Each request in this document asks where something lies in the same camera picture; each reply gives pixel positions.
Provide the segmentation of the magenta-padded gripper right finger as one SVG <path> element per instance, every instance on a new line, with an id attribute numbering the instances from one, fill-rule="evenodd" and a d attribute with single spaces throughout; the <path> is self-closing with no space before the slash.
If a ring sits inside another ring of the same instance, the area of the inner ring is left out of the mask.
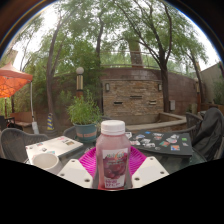
<path id="1" fill-rule="evenodd" d="M 131 148 L 129 172 L 133 188 L 143 187 L 169 175 L 154 156 L 147 157 L 134 147 Z"/>

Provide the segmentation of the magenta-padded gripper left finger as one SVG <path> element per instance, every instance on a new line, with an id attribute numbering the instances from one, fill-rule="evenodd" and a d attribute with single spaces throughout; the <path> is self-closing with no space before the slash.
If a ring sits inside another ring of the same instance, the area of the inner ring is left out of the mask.
<path id="1" fill-rule="evenodd" d="M 70 159 L 58 176 L 83 188 L 91 188 L 96 173 L 96 149 L 92 148 L 79 159 Z"/>

